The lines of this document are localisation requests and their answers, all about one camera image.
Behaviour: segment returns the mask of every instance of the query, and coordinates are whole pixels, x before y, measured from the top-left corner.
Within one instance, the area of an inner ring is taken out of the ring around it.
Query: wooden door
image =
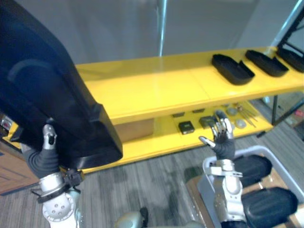
[[[10,154],[11,148],[0,142],[0,195],[39,182],[26,162]]]

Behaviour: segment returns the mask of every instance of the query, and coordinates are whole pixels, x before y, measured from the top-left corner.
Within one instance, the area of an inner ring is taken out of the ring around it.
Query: gray carpet
[[[269,116],[269,109],[253,103]],[[304,143],[294,130],[281,123],[262,138],[236,140],[237,149],[257,144],[268,147],[304,187]],[[149,226],[198,220],[185,184],[202,174],[202,161],[212,155],[208,147],[199,147],[86,175],[80,186],[86,227],[111,228],[122,214],[142,206],[149,209]],[[30,189],[0,197],[0,228],[48,228],[41,212]]]

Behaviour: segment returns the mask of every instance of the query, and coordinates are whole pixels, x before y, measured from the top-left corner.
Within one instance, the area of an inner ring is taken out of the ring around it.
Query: black plastic tray
[[[296,212],[298,199],[290,190],[275,187],[249,192],[242,203],[249,227],[271,228]]]
[[[225,55],[213,55],[212,64],[229,82],[235,85],[244,85],[250,82],[255,75],[243,61],[237,63],[233,58]]]
[[[276,57],[271,59],[263,53],[254,50],[248,50],[245,55],[255,65],[271,76],[280,77],[288,71],[288,68],[277,60]]]
[[[272,169],[272,164],[267,157],[255,154],[238,157],[233,162],[236,171],[243,173],[243,177],[240,178],[243,188],[258,183],[268,176]]]
[[[295,52],[284,48],[279,48],[276,53],[294,69],[304,73],[304,56],[301,57]]]

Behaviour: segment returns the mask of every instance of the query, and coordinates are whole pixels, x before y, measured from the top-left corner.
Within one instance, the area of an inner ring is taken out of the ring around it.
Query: yellow shelf
[[[235,128],[235,137],[240,137],[248,134],[258,133],[261,131],[268,131],[272,125],[256,110],[249,102],[242,102],[242,105],[255,114],[257,122],[251,118],[251,121],[256,125],[256,128],[247,123],[244,129]],[[183,149],[201,146],[202,143],[198,137],[204,135],[212,139],[212,132],[210,129],[203,129],[199,123],[202,116],[213,115],[214,111],[221,109],[226,110],[225,107],[217,106],[206,109],[203,113],[186,112],[184,116],[173,118],[170,116],[158,117],[155,119],[154,134],[138,140],[125,142],[123,144],[123,158],[119,161],[108,165],[84,169],[84,173],[94,172],[110,167],[136,162],[143,159],[148,159],[168,153],[173,153]],[[236,119],[242,119],[240,114],[236,116],[228,116],[232,123]],[[194,133],[182,135],[179,131],[178,124],[183,121],[191,121],[195,131]]]
[[[253,48],[269,51],[274,48]],[[265,74],[245,57],[247,49],[218,50],[165,57],[77,65],[95,100],[105,106],[113,124],[155,118],[224,103],[303,90],[304,75],[278,57],[289,71]],[[211,64],[221,53],[243,60],[256,74],[246,85],[228,82]]]

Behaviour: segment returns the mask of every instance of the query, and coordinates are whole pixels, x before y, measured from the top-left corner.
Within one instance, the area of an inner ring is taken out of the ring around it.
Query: upper shelf
[[[269,52],[274,48],[250,48]],[[77,65],[88,89],[105,106],[113,124],[143,120],[223,103],[303,89],[304,75],[289,68],[271,77],[246,59],[248,49],[218,50]],[[221,53],[244,63],[256,74],[246,85],[233,85],[212,66]]]

